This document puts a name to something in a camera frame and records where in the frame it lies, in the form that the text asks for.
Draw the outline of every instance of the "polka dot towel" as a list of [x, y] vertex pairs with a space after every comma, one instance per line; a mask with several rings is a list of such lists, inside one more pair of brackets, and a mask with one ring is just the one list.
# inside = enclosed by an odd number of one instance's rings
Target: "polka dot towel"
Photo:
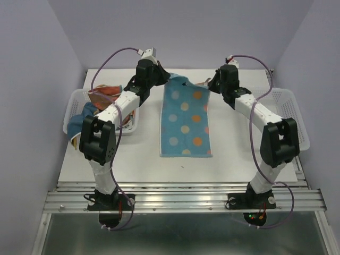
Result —
[[209, 90], [171, 74], [164, 86], [160, 129], [161, 157], [211, 157]]

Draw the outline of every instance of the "white tabletop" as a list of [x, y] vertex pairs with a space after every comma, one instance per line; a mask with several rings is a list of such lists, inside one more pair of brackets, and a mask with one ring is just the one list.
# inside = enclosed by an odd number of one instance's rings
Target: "white tabletop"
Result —
[[[84, 88], [89, 88], [96, 70], [88, 70]], [[215, 70], [167, 69], [187, 76], [192, 82], [213, 77]], [[102, 70], [95, 80], [99, 84], [126, 85], [135, 69]], [[264, 70], [240, 70], [240, 86], [269, 88]], [[119, 182], [248, 182], [256, 168], [252, 160], [248, 120], [232, 110], [221, 95], [210, 94], [209, 129], [211, 158], [162, 158], [159, 155], [159, 125], [163, 87], [153, 87], [150, 97], [140, 108], [137, 130], [122, 137], [114, 161], [114, 174]], [[254, 128], [255, 147], [260, 146], [260, 132]], [[278, 181], [295, 182], [296, 166], [282, 170]], [[67, 146], [59, 182], [94, 182], [91, 167], [82, 153]]]

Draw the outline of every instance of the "basket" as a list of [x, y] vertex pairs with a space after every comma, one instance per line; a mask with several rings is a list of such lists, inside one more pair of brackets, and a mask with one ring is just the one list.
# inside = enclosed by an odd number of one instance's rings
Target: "basket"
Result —
[[[267, 92], [263, 90], [263, 88], [251, 88], [251, 91], [255, 97], [259, 97]], [[273, 88], [271, 93], [262, 98], [260, 102], [269, 110], [283, 118], [295, 119], [297, 123], [300, 150], [309, 149], [309, 138], [294, 93], [288, 89]]]
[[[81, 114], [84, 105], [87, 102], [90, 102], [88, 91], [89, 89], [77, 89], [72, 92], [64, 117], [63, 131], [65, 134], [67, 134], [67, 124], [69, 123], [70, 119], [76, 114]], [[123, 129], [122, 135], [131, 135], [136, 130], [138, 117], [139, 108], [135, 110], [135, 116], [132, 119], [132, 126], [128, 129]]]

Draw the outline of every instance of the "light purple wall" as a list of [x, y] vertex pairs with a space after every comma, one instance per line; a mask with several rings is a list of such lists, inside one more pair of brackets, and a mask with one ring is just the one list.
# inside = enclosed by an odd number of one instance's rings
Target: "light purple wall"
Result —
[[84, 72], [46, 0], [0, 2], [0, 254], [28, 255]]
[[[156, 47], [165, 67], [216, 68], [230, 54], [274, 67], [313, 0], [49, 0], [80, 62], [99, 67], [119, 48]], [[132, 53], [108, 67], [135, 67]], [[262, 68], [242, 60], [242, 67]]]
[[311, 148], [301, 155], [306, 178], [321, 188], [340, 243], [340, 1], [315, 0], [283, 54], [275, 76], [299, 103]]

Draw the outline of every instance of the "blue cloth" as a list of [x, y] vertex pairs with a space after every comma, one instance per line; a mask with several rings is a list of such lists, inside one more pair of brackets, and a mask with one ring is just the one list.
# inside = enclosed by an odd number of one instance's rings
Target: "blue cloth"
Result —
[[211, 157], [209, 90], [187, 77], [171, 74], [164, 87], [161, 113], [161, 157]]
[[83, 120], [86, 116], [94, 116], [98, 109], [91, 102], [87, 102], [84, 105], [81, 114], [73, 115], [67, 124], [67, 136], [69, 141], [71, 141], [76, 135], [81, 133], [81, 127], [83, 125]]

